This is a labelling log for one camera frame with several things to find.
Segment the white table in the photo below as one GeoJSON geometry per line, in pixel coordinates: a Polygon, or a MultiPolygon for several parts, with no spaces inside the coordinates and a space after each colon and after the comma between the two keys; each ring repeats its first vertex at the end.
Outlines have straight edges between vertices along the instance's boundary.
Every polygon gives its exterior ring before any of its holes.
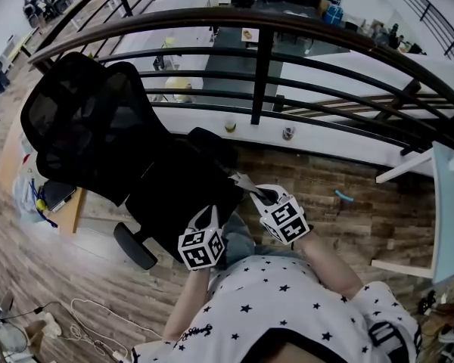
{"type": "Polygon", "coordinates": [[[380,259],[372,260],[372,266],[432,278],[436,284],[454,275],[454,150],[434,142],[430,150],[378,176],[376,182],[386,182],[430,161],[434,172],[436,196],[436,225],[431,267],[397,265],[380,259]]]}

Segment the metal railing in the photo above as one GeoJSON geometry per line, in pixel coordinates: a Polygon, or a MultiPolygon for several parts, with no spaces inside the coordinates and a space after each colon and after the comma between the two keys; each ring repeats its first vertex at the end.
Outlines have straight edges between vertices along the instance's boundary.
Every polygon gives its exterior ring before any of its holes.
{"type": "Polygon", "coordinates": [[[188,55],[208,54],[223,55],[225,57],[244,57],[256,60],[255,73],[230,73],[226,71],[209,70],[161,70],[143,71],[141,77],[151,78],[159,76],[186,76],[214,79],[232,79],[254,82],[253,92],[238,92],[235,84],[232,83],[232,90],[206,90],[191,88],[146,88],[150,95],[187,95],[191,97],[221,97],[237,98],[252,103],[252,107],[220,106],[217,104],[202,103],[178,103],[178,102],[153,102],[154,107],[170,108],[191,108],[202,110],[215,110],[222,112],[233,112],[250,114],[251,123],[259,124],[262,117],[273,117],[286,119],[299,123],[306,123],[316,126],[323,126],[330,129],[362,135],[367,138],[374,138],[394,144],[402,148],[401,154],[411,151],[422,152],[431,147],[432,141],[439,141],[454,149],[454,119],[449,118],[443,111],[431,106],[424,99],[417,95],[410,95],[385,82],[363,75],[361,73],[323,63],[318,60],[295,57],[288,54],[280,54],[272,51],[275,33],[291,33],[295,36],[315,39],[316,41],[329,42],[340,47],[348,48],[365,54],[378,61],[394,67],[395,69],[410,75],[414,80],[425,84],[433,89],[438,96],[454,106],[454,91],[441,79],[412,59],[386,47],[376,47],[374,42],[365,36],[352,31],[330,26],[319,20],[298,17],[289,14],[280,14],[253,9],[237,8],[189,8],[172,11],[159,11],[152,14],[141,14],[127,17],[115,22],[107,22],[77,33],[60,42],[55,42],[36,52],[30,63],[38,66],[44,65],[45,61],[60,55],[66,51],[84,47],[94,42],[125,36],[130,33],[152,31],[165,28],[197,27],[197,26],[220,26],[220,27],[249,27],[260,30],[259,44],[257,50],[244,48],[220,48],[220,47],[184,47],[184,48],[157,48],[151,50],[140,50],[126,52],[123,54],[112,54],[97,57],[100,63],[112,61],[124,61],[133,58],[152,57],[160,55],[188,55]],[[291,79],[283,79],[269,76],[269,64],[271,61],[297,64],[311,67],[339,76],[349,77],[381,90],[391,93],[399,99],[399,106],[379,104],[347,92],[341,92],[332,88],[320,85],[313,85],[308,82],[298,82],[291,79]],[[344,111],[336,107],[327,107],[322,104],[295,101],[280,96],[268,96],[265,94],[267,84],[283,85],[292,88],[301,88],[311,92],[318,92],[346,101],[351,101],[373,110],[381,112],[382,117],[375,119],[359,115],[354,112],[344,111]],[[273,104],[272,110],[263,109],[264,103],[273,104]],[[400,108],[403,104],[413,104],[418,109],[426,110],[437,121],[433,122],[418,119],[403,111],[400,108]],[[319,119],[297,116],[283,113],[284,107],[314,110],[323,115],[342,117],[340,122],[326,122],[319,119]]]}
{"type": "Polygon", "coordinates": [[[454,61],[454,27],[428,0],[403,0],[432,32],[444,55],[454,61]]]}
{"type": "MultiPolygon", "coordinates": [[[[94,0],[79,0],[76,4],[74,4],[70,9],[67,10],[65,15],[61,18],[61,20],[54,26],[54,28],[48,32],[47,36],[44,40],[40,43],[37,51],[42,50],[43,48],[48,47],[54,41],[56,41],[59,35],[66,29],[67,26],[70,25],[74,20],[77,24],[77,17],[79,13],[83,13],[86,8],[93,2],[94,0]]],[[[113,21],[112,19],[120,16],[120,18],[131,17],[134,14],[142,14],[145,12],[151,3],[155,0],[149,0],[145,3],[145,0],[119,0],[119,2],[115,5],[112,3],[116,2],[116,0],[103,0],[99,7],[95,9],[84,21],[80,20],[79,24],[80,27],[77,29],[77,32],[80,33],[84,29],[88,28],[88,25],[92,22],[93,19],[97,19],[99,14],[104,13],[106,7],[110,8],[110,13],[106,16],[106,18],[102,21],[102,23],[108,23],[113,21]]],[[[106,52],[106,54],[113,54],[121,43],[123,37],[119,39],[115,39],[115,43],[110,49],[106,52]]],[[[100,54],[104,54],[103,49],[109,39],[104,39],[100,45],[96,45],[94,48],[86,50],[87,45],[85,45],[80,52],[84,53],[85,51],[90,52],[93,54],[93,57],[98,57],[100,54]]],[[[41,71],[46,71],[54,62],[52,60],[44,60],[40,64],[37,64],[37,68],[41,71]]]]}

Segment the blue object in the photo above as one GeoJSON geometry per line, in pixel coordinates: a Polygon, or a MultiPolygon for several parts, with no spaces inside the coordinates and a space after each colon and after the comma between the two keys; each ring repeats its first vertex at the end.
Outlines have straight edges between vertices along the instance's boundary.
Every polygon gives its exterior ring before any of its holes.
{"type": "Polygon", "coordinates": [[[437,142],[433,147],[436,226],[432,281],[436,284],[454,275],[454,172],[449,170],[454,150],[437,142]]]}
{"type": "Polygon", "coordinates": [[[343,8],[339,5],[332,4],[328,7],[325,14],[323,15],[323,21],[328,24],[334,24],[338,26],[341,23],[343,16],[343,8]]]}
{"type": "Polygon", "coordinates": [[[44,219],[45,221],[47,221],[53,228],[56,228],[58,226],[57,223],[53,222],[52,220],[50,219],[47,219],[47,217],[44,215],[44,213],[37,208],[37,199],[42,199],[44,200],[44,191],[43,190],[40,190],[39,192],[37,192],[36,190],[36,184],[35,184],[35,179],[33,178],[32,179],[32,182],[29,183],[30,187],[32,188],[32,194],[33,194],[33,202],[34,204],[36,205],[36,210],[37,210],[37,213],[41,216],[42,219],[44,219]]]}
{"type": "Polygon", "coordinates": [[[347,195],[343,195],[339,190],[335,191],[336,195],[338,195],[341,199],[345,199],[349,202],[354,202],[355,200],[352,197],[348,197],[347,195]]]}

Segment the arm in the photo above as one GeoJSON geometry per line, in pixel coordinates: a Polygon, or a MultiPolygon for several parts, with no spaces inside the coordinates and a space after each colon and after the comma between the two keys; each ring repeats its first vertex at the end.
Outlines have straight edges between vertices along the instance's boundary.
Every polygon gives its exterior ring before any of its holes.
{"type": "Polygon", "coordinates": [[[164,340],[178,340],[207,299],[210,268],[191,271],[183,292],[166,322],[164,340]]]}
{"type": "Polygon", "coordinates": [[[311,268],[328,289],[348,299],[352,299],[362,289],[363,283],[355,271],[314,232],[304,235],[297,242],[306,254],[311,268]]]}

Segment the wooden floor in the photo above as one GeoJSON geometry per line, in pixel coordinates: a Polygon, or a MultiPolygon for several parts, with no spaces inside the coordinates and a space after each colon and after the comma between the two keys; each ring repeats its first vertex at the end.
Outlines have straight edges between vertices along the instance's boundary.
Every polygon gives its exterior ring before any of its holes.
{"type": "MultiPolygon", "coordinates": [[[[11,72],[11,87],[0,96],[0,153],[17,108],[28,90],[40,79],[18,60],[11,72]]],[[[417,175],[401,176],[396,182],[375,184],[381,169],[316,157],[278,152],[252,146],[238,147],[240,172],[256,183],[276,183],[292,192],[304,207],[318,234],[360,274],[364,282],[385,281],[400,302],[415,313],[418,301],[431,288],[431,282],[382,271],[369,266],[373,257],[392,259],[407,265],[430,265],[434,244],[434,188],[432,180],[417,175]],[[335,191],[353,197],[341,200],[335,191]]],[[[239,213],[258,243],[273,244],[259,225],[252,202],[246,199],[239,213]]],[[[154,244],[159,263],[150,271],[139,271],[124,262],[112,233],[84,230],[76,240],[65,240],[41,225],[27,225],[8,201],[0,198],[0,297],[11,290],[15,295],[13,313],[33,310],[58,300],[69,307],[73,298],[90,299],[118,314],[161,334],[172,311],[186,270],[154,244]]],[[[454,302],[454,277],[435,287],[449,290],[454,302]]],[[[72,321],[67,312],[54,304],[47,308],[70,337],[72,321]]],[[[87,303],[78,303],[78,316],[97,332],[113,337],[128,348],[155,336],[109,315],[87,303]]],[[[35,315],[17,318],[26,324],[35,315]]],[[[428,324],[427,318],[419,318],[428,324]]],[[[424,329],[432,335],[437,329],[424,329]]],[[[422,361],[437,361],[436,343],[425,337],[422,361]]],[[[120,349],[108,343],[113,349],[120,349]]],[[[40,361],[108,361],[85,342],[44,340],[40,361]]]]}

